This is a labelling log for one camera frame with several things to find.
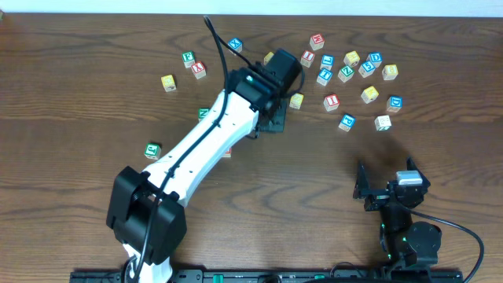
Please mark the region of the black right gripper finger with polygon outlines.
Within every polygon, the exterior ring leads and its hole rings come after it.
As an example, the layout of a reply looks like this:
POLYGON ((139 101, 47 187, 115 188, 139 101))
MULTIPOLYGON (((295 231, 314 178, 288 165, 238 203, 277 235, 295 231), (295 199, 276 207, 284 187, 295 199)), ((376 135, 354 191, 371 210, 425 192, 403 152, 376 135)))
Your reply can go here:
POLYGON ((363 163, 358 164, 356 183, 354 186, 353 198, 364 199, 370 193, 369 181, 366 177, 363 163))
POLYGON ((417 167, 417 165, 415 164, 415 162, 413 161, 413 158, 412 157, 408 157, 407 158, 407 161, 406 161, 406 167, 407 167, 407 170, 408 171, 416 171, 418 173, 418 175, 421 177, 421 179, 424 181, 424 182, 427 182, 428 179, 424 176, 424 174, 420 171, 420 169, 417 167))

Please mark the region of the red i block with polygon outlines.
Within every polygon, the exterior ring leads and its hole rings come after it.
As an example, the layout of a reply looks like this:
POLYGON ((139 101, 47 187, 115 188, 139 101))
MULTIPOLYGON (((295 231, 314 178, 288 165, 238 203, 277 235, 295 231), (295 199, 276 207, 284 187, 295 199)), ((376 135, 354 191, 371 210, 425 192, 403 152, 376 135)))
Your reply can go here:
POLYGON ((340 106, 340 100, 336 94, 330 94, 324 98, 323 105, 327 112, 331 112, 340 106))
POLYGON ((305 50, 300 58, 301 65, 309 68, 314 62, 315 54, 309 50, 305 50))

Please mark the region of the green N wooden block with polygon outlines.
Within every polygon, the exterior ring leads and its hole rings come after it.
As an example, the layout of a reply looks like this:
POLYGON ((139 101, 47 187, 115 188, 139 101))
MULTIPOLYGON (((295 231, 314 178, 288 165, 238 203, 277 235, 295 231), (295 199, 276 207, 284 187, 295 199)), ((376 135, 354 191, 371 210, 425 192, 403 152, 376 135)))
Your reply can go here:
POLYGON ((209 108, 199 108, 198 109, 198 120, 202 121, 210 112, 209 108))

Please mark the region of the red A wooden block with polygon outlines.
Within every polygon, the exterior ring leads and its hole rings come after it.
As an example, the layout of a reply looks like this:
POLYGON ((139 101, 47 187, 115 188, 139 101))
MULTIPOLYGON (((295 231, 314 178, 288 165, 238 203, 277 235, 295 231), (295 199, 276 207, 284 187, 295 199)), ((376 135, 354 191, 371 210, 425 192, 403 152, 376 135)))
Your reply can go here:
POLYGON ((229 149, 227 149, 227 150, 224 152, 224 154, 223 154, 223 156, 222 156, 222 157, 223 157, 223 158, 230 158, 230 157, 231 157, 231 153, 232 153, 232 149, 231 149, 231 148, 229 148, 229 149))

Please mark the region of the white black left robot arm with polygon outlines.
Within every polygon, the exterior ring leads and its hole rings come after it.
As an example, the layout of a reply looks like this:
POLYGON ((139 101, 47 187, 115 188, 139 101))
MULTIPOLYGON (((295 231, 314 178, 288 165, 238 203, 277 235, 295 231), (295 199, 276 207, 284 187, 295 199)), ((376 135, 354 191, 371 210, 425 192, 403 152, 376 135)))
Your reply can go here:
POLYGON ((198 185, 228 149, 274 116, 303 77, 300 62, 283 49, 265 65, 232 71, 209 113, 169 153, 141 172, 118 173, 106 224, 130 257, 125 282, 170 280, 170 257, 186 234, 185 207, 198 185))

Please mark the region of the blue T wooden block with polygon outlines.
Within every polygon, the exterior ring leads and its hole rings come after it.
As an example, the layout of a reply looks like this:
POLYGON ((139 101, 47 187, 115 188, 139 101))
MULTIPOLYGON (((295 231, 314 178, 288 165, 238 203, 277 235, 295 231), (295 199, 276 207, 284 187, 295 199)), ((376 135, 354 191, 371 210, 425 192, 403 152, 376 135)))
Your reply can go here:
POLYGON ((317 77, 317 83, 322 86, 326 86, 331 80, 333 73, 327 68, 322 68, 317 77))

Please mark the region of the blue X wooden block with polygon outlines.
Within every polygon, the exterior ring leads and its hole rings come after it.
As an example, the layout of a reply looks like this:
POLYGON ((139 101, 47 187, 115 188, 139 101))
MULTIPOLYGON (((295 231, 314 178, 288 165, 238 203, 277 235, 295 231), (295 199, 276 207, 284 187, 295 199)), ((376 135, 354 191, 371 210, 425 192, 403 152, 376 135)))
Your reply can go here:
POLYGON ((239 38, 230 39, 227 44, 234 55, 241 53, 243 50, 243 42, 239 38))

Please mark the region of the blue P wooden block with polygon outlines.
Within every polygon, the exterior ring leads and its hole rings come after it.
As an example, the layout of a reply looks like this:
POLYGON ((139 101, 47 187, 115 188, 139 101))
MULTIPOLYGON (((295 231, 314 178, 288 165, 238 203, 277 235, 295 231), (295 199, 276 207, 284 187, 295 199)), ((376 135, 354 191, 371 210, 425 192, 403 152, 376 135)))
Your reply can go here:
POLYGON ((339 129, 348 132, 352 129, 355 122, 356 122, 356 119, 353 116, 351 116, 349 114, 345 114, 340 121, 339 129))

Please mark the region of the blue D lower block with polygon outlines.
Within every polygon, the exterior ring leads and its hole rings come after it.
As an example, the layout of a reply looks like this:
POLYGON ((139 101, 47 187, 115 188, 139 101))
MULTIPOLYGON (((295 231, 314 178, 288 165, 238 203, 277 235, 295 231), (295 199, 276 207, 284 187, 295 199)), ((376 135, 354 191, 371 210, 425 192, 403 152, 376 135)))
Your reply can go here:
POLYGON ((403 107, 402 97, 399 96, 390 96, 387 100, 387 112, 398 112, 403 107))

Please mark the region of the yellow block upper right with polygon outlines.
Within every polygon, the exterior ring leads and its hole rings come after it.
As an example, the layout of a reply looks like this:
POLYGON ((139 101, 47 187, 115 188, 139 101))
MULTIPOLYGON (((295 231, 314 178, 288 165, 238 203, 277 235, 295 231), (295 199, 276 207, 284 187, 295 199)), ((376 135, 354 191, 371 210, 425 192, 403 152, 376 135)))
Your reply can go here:
POLYGON ((360 57, 359 57, 356 50, 353 50, 349 53, 346 53, 345 57, 343 59, 344 64, 346 66, 350 66, 351 68, 357 66, 359 61, 360 61, 360 57))

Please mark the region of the red X wooden block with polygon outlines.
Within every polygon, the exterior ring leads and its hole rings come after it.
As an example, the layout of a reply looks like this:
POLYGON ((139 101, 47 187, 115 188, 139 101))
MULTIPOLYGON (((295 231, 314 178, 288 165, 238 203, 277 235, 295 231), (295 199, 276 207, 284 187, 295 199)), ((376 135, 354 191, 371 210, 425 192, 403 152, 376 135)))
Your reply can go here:
POLYGON ((196 79, 201 79, 207 74, 206 68, 201 61, 195 62, 190 68, 196 79))

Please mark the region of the blue D upper block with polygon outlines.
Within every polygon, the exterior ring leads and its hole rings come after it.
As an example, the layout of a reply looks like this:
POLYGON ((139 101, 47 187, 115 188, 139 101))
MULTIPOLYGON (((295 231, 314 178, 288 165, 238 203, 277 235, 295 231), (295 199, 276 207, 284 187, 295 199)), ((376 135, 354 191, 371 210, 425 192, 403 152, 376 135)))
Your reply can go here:
POLYGON ((380 52, 369 53, 366 60, 370 62, 375 68, 378 68, 383 62, 383 58, 380 52))

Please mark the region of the yellow 8 wooden block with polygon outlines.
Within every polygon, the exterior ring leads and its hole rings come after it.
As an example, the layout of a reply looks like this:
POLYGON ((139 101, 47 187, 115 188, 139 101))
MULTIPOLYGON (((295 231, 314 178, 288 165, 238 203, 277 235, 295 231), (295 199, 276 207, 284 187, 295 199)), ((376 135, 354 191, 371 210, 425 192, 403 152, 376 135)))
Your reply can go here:
POLYGON ((387 64, 382 70, 384 81, 394 80, 398 76, 398 67, 396 64, 387 64))

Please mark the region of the green F wooden block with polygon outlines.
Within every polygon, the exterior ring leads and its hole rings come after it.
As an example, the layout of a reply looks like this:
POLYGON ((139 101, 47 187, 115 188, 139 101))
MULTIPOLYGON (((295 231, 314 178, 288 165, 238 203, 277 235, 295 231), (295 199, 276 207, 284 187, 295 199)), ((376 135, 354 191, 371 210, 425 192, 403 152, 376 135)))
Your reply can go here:
POLYGON ((185 65, 185 68, 190 68, 193 64, 196 63, 195 56, 193 51, 186 51, 182 53, 182 60, 185 65))

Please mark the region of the yellow block far left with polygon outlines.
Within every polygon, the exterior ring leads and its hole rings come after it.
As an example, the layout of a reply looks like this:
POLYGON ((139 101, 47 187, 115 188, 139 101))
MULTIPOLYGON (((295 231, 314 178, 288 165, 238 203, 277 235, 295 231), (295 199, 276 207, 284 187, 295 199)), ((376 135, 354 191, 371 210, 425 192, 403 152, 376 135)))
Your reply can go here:
POLYGON ((161 83, 166 92, 176 90, 176 83, 173 75, 165 75, 161 78, 161 83))

